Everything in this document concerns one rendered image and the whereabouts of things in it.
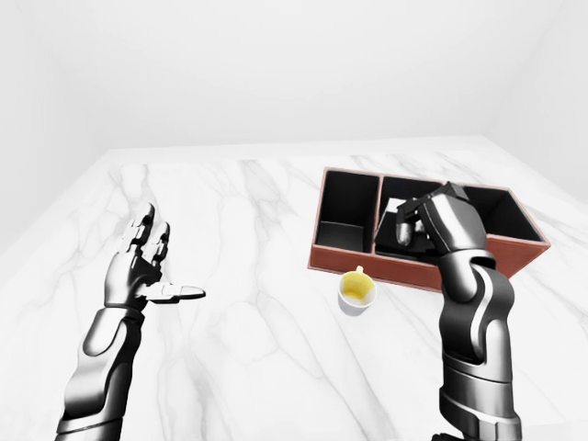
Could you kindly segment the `red-brown desk caddy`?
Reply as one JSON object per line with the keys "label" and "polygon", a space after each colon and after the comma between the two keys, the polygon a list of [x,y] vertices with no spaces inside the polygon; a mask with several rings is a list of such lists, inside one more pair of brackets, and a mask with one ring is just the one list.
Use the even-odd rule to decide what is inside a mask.
{"label": "red-brown desk caddy", "polygon": [[[387,215],[390,199],[420,198],[441,182],[327,168],[311,245],[309,266],[343,274],[362,266],[378,281],[440,291],[439,254],[422,234],[409,246],[395,238],[395,218]],[[512,277],[550,244],[514,193],[504,187],[466,184],[465,193],[487,233],[487,248],[497,269]]]}

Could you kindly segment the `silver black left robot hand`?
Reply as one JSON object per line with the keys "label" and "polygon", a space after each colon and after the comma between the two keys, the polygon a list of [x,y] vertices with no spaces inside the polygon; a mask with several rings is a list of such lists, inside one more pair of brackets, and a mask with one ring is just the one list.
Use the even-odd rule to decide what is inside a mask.
{"label": "silver black left robot hand", "polygon": [[105,280],[105,305],[142,311],[147,302],[173,304],[206,296],[202,288],[162,281],[162,263],[168,252],[170,225],[154,227],[155,208],[146,203],[126,227]]}

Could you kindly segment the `white mug with yellow inside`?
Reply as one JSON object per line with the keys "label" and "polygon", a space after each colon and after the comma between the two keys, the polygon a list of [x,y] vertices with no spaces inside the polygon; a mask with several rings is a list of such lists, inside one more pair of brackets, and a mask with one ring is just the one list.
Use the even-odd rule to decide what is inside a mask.
{"label": "white mug with yellow inside", "polygon": [[378,296],[374,280],[362,266],[344,273],[338,286],[338,304],[342,312],[355,317],[369,308]]}

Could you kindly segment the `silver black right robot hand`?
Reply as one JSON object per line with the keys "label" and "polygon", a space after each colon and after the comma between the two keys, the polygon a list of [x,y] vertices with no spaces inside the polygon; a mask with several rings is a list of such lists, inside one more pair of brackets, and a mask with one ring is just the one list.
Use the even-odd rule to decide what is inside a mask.
{"label": "silver black right robot hand", "polygon": [[486,248],[481,217],[460,185],[446,182],[420,198],[402,203],[396,213],[396,239],[400,245],[410,245],[418,221],[423,225],[421,232],[441,255]]}

